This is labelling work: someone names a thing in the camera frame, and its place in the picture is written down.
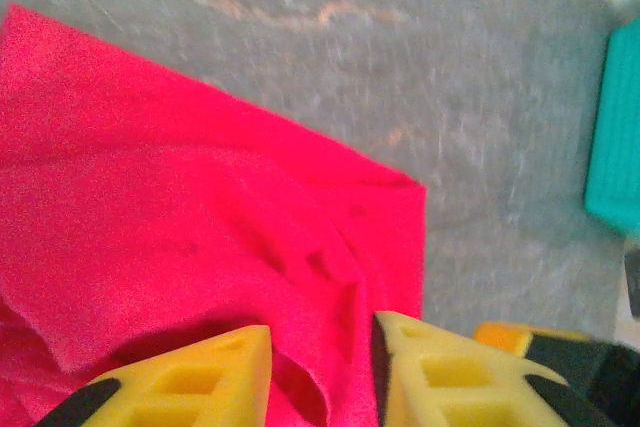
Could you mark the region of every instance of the rectangular hole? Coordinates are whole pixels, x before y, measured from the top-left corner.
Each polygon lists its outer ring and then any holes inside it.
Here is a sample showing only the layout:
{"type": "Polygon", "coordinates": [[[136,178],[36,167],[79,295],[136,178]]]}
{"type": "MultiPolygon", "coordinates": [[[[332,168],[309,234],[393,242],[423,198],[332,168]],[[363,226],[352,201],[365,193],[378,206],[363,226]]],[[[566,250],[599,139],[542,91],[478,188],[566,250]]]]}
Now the rectangular hole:
{"type": "Polygon", "coordinates": [[[410,339],[428,339],[430,337],[429,335],[426,335],[424,332],[421,332],[414,327],[409,327],[406,325],[403,325],[402,327],[400,327],[400,331],[402,332],[402,335],[410,339]]]}
{"type": "Polygon", "coordinates": [[[244,346],[243,339],[233,339],[229,342],[226,342],[218,347],[216,350],[240,350],[244,346]]]}
{"type": "Polygon", "coordinates": [[[214,391],[221,374],[205,367],[181,367],[166,372],[153,386],[157,394],[207,395],[214,391]]]}
{"type": "Polygon", "coordinates": [[[531,427],[506,403],[448,405],[442,408],[442,413],[449,427],[531,427]]]}
{"type": "Polygon", "coordinates": [[[180,406],[166,408],[138,406],[126,427],[191,427],[198,419],[198,412],[180,406]]]}
{"type": "Polygon", "coordinates": [[[478,387],[491,383],[491,375],[472,357],[436,357],[422,361],[431,387],[478,387]]]}

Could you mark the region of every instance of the fabric fold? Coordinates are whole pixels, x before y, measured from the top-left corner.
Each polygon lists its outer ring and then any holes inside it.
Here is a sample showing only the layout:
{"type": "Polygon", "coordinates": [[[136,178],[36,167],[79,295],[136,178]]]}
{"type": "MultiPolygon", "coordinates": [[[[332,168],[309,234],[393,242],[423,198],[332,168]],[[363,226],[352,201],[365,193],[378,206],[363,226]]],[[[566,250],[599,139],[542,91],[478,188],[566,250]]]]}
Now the fabric fold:
{"type": "Polygon", "coordinates": [[[421,314],[426,189],[405,174],[12,6],[0,184],[2,425],[249,323],[272,329],[268,425],[375,425],[371,315],[421,314]]]}

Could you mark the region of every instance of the red cloth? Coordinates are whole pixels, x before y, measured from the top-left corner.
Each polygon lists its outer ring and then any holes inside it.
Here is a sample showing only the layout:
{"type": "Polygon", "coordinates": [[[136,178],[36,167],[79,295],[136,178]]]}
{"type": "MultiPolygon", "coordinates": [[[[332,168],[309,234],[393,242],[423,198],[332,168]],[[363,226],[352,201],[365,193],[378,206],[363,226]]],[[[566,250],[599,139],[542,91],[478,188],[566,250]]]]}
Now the red cloth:
{"type": "Polygon", "coordinates": [[[19,6],[0,167],[0,425],[250,323],[268,425],[375,425],[371,315],[421,313],[423,186],[19,6]]]}

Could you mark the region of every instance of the gray floor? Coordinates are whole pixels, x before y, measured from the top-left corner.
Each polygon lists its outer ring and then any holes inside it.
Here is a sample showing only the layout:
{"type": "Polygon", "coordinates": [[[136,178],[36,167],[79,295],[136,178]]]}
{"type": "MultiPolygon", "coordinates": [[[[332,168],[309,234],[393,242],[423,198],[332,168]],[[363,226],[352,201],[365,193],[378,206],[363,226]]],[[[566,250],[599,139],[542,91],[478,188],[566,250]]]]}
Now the gray floor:
{"type": "Polygon", "coordinates": [[[605,0],[15,1],[424,181],[426,319],[613,331],[621,240],[581,207],[605,0]]]}

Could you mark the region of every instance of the teal object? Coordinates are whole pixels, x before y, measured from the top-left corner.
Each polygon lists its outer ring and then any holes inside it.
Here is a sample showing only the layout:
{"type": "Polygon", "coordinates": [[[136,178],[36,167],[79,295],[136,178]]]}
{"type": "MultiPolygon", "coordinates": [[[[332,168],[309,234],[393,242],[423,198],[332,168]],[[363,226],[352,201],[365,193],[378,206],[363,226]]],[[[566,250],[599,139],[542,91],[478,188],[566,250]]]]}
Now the teal object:
{"type": "Polygon", "coordinates": [[[623,234],[640,235],[640,17],[609,40],[585,205],[623,234]]]}

